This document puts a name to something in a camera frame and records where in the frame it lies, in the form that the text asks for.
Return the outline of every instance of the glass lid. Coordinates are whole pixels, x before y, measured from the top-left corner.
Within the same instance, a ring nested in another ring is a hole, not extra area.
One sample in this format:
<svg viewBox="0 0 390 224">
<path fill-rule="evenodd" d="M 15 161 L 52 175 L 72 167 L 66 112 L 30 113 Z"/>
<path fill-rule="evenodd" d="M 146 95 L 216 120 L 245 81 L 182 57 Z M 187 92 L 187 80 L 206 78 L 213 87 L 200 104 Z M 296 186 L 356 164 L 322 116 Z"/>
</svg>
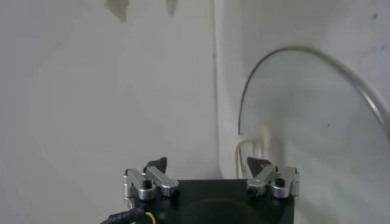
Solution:
<svg viewBox="0 0 390 224">
<path fill-rule="evenodd" d="M 239 133 L 267 133 L 261 157 L 300 172 L 296 223 L 389 223 L 390 144 L 382 107 L 345 66 L 312 49 L 277 50 L 256 65 Z M 250 145 L 240 150 L 248 177 Z"/>
</svg>

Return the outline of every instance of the black cable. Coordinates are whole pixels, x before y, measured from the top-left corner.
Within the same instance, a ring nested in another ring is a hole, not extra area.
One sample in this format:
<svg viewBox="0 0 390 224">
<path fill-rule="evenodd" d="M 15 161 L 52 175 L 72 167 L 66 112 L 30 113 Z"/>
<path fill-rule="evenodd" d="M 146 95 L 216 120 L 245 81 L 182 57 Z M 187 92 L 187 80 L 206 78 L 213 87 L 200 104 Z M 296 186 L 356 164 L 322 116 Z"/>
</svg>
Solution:
<svg viewBox="0 0 390 224">
<path fill-rule="evenodd" d="M 128 211 L 112 214 L 101 224 L 129 224 L 145 215 L 144 208 L 135 208 Z"/>
</svg>

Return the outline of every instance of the metal rim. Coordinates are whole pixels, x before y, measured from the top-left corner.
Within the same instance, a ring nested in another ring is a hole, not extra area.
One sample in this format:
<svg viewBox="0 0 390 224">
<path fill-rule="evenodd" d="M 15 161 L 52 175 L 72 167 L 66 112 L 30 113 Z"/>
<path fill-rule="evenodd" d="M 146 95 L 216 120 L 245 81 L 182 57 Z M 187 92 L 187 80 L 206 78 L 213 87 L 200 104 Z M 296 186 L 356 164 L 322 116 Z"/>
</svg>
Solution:
<svg viewBox="0 0 390 224">
<path fill-rule="evenodd" d="M 309 54 L 312 54 L 316 57 L 319 57 L 329 64 L 333 65 L 341 74 L 346 78 L 352 86 L 358 91 L 359 94 L 366 100 L 366 102 L 369 104 L 369 106 L 372 108 L 372 111 L 375 114 L 375 117 L 379 120 L 379 123 L 381 123 L 381 126 L 384 128 L 384 131 L 386 132 L 386 135 L 388 137 L 388 141 L 390 142 L 390 121 L 389 118 L 386 116 L 386 111 L 382 103 L 379 101 L 379 99 L 375 96 L 375 94 L 368 88 L 368 86 L 348 67 L 343 65 L 341 62 L 337 61 L 333 57 L 317 50 L 311 47 L 306 46 L 288 46 L 283 47 L 280 49 L 277 49 L 275 51 L 272 51 L 271 53 L 268 53 L 266 56 L 264 56 L 253 68 L 252 72 L 250 73 L 249 78 L 247 79 L 247 82 L 244 87 L 243 95 L 241 96 L 241 103 L 239 107 L 239 117 L 238 117 L 238 134 L 242 135 L 241 133 L 241 119 L 242 119 L 242 112 L 243 112 L 243 103 L 244 98 L 246 95 L 247 88 L 249 86 L 250 81 L 252 80 L 252 77 L 254 76 L 257 69 L 260 67 L 260 65 L 267 60 L 269 57 L 273 56 L 274 54 L 284 52 L 284 51 L 299 51 L 299 52 L 306 52 Z M 241 162 L 241 151 L 239 151 L 239 157 Z"/>
</svg>

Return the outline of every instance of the white surface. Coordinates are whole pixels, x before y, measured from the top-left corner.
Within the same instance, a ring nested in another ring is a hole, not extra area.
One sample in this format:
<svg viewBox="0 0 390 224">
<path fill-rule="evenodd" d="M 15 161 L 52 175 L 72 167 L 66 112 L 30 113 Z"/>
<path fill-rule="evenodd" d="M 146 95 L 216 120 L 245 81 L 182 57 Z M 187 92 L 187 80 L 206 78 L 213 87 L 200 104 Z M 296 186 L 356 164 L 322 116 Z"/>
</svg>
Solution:
<svg viewBox="0 0 390 224">
<path fill-rule="evenodd" d="M 215 0 L 219 164 L 234 177 L 245 82 L 270 51 L 306 45 L 344 63 L 390 111 L 390 2 L 386 0 Z"/>
<path fill-rule="evenodd" d="M 209 1 L 0 3 L 2 223 L 99 223 L 122 171 L 218 178 Z"/>
</svg>

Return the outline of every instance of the metal clamp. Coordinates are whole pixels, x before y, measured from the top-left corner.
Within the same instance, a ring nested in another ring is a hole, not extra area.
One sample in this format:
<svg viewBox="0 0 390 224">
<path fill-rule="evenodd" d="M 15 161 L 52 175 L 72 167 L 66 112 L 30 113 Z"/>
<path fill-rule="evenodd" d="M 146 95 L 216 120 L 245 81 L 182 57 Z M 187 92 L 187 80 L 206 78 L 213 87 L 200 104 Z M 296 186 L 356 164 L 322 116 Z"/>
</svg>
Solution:
<svg viewBox="0 0 390 224">
<path fill-rule="evenodd" d="M 146 169 L 146 178 L 153 181 L 158 187 L 160 187 L 162 194 L 165 197 L 176 196 L 179 186 L 177 180 L 168 178 L 165 174 L 159 171 L 155 166 L 148 167 Z"/>
<path fill-rule="evenodd" d="M 280 176 L 271 181 L 271 193 L 276 198 L 299 195 L 299 173 L 295 167 L 286 167 Z"/>
<path fill-rule="evenodd" d="M 264 195 L 268 183 L 276 176 L 276 167 L 268 164 L 263 170 L 254 178 L 247 180 L 247 190 L 253 196 Z"/>
<path fill-rule="evenodd" d="M 127 169 L 123 175 L 123 188 L 125 203 L 126 199 L 137 196 L 131 191 L 131 187 L 134 186 L 138 192 L 138 198 L 140 200 L 152 200 L 155 197 L 156 185 L 147 180 L 138 170 Z"/>
</svg>

